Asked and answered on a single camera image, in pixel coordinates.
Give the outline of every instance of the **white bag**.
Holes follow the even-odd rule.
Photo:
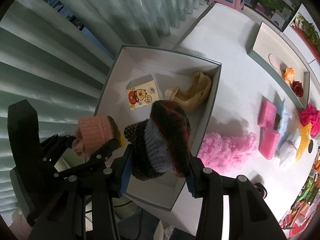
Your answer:
[[[295,130],[280,147],[280,168],[288,169],[296,161],[296,154],[301,142],[299,129]]]

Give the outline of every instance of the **light blue cloth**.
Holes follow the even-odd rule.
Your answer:
[[[160,136],[158,127],[151,118],[144,131],[144,140],[151,166],[157,172],[175,172],[172,157],[168,151],[167,141]]]
[[[280,149],[286,138],[289,136],[288,124],[289,120],[292,119],[292,113],[285,107],[285,99],[282,101],[279,111],[277,111],[280,115],[280,122],[278,125],[277,132],[280,133],[279,142],[277,145],[277,150]]]

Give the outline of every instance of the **white box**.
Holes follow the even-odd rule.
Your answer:
[[[156,82],[160,99],[167,88],[179,86],[187,90],[193,74],[202,71],[212,78],[212,89],[208,99],[193,113],[187,113],[191,125],[190,149],[196,156],[205,134],[219,84],[221,63],[183,52],[174,52],[153,47],[125,45],[121,48],[106,84],[97,115],[110,115],[121,131],[127,125],[149,118],[151,105],[130,110],[126,87],[132,80],[152,75]],[[111,165],[114,158],[122,156],[126,146],[116,150],[107,161]],[[176,202],[185,179],[166,173],[157,179],[141,181],[131,176],[126,195],[142,203],[170,211]]]
[[[302,98],[297,98],[291,87],[284,81],[282,69],[275,69],[271,65],[269,61],[270,54],[280,58],[285,63],[284,66],[295,70],[294,80],[300,81],[303,86],[304,94]],[[249,56],[277,81],[299,111],[307,107],[309,102],[310,72],[293,49],[265,23],[260,26]]]

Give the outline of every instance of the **yellow cloth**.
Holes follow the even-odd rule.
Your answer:
[[[119,133],[120,133],[120,138],[119,138],[120,145],[121,145],[121,147],[123,147],[125,145],[125,139],[124,139],[124,136],[120,130],[119,130]]]
[[[302,127],[300,130],[301,135],[301,142],[296,154],[296,162],[300,160],[302,154],[308,148],[310,143],[310,132],[311,132],[312,125],[308,123],[305,127]]]
[[[187,112],[193,112],[207,99],[211,84],[211,78],[198,71],[193,75],[192,85],[187,92],[179,87],[167,89],[165,99],[179,103]]]

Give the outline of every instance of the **white table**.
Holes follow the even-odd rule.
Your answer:
[[[254,132],[259,139],[260,128],[257,120],[263,97],[276,106],[286,98],[286,107],[297,117],[294,104],[282,88],[247,55],[246,48],[253,44],[258,30],[259,26],[247,16],[216,4],[179,45],[178,50],[222,63],[217,98],[207,132],[218,132],[222,136]],[[313,82],[310,84],[310,102],[320,107],[320,95]],[[256,151],[241,171],[235,171],[228,176],[235,178],[244,174],[250,180],[254,180],[257,175],[261,176],[268,191],[265,201],[276,219],[280,220],[305,183],[316,150],[315,142],[314,151],[311,154],[306,151],[287,171],[279,169],[278,158],[268,161]],[[196,234],[202,199],[193,199],[186,185],[171,212],[135,202],[162,221]],[[228,239],[228,232],[229,206],[228,197],[225,196],[222,239]]]

